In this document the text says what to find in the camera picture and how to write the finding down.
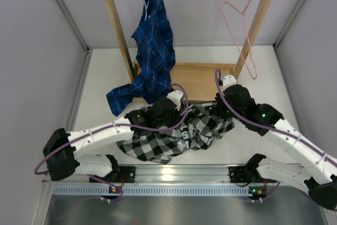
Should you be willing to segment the black white checkered shirt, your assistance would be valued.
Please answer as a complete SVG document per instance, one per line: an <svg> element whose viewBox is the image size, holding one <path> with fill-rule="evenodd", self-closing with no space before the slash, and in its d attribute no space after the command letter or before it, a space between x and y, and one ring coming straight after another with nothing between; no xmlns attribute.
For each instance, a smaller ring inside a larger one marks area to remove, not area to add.
<svg viewBox="0 0 337 225"><path fill-rule="evenodd" d="M232 118L221 118L216 102L191 104L184 123L171 132L148 132L117 142L125 154L141 161L168 164L175 156L207 150L235 127Z"/></svg>

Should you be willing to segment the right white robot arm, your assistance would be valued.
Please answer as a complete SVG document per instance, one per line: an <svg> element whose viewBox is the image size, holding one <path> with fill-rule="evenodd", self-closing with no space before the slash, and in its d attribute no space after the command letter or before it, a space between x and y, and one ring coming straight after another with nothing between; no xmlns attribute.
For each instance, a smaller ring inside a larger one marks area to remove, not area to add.
<svg viewBox="0 0 337 225"><path fill-rule="evenodd" d="M220 84L217 90L215 98L221 117L238 120L296 161L289 164L256 153L241 170L244 176L250 182L285 183L305 193L319 206L335 211L336 158L309 141L273 106L256 103L247 88L232 83Z"/></svg>

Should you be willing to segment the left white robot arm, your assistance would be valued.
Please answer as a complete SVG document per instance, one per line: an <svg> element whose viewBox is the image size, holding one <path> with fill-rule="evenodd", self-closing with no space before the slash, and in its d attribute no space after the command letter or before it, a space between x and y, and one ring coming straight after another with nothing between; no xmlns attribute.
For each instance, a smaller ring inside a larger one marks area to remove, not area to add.
<svg viewBox="0 0 337 225"><path fill-rule="evenodd" d="M83 131L55 130L43 148L51 180L89 174L114 182L120 171L117 160L110 154L94 155L93 152L112 143L173 127L179 121L180 107L180 99L168 96L153 105L133 110L112 123Z"/></svg>

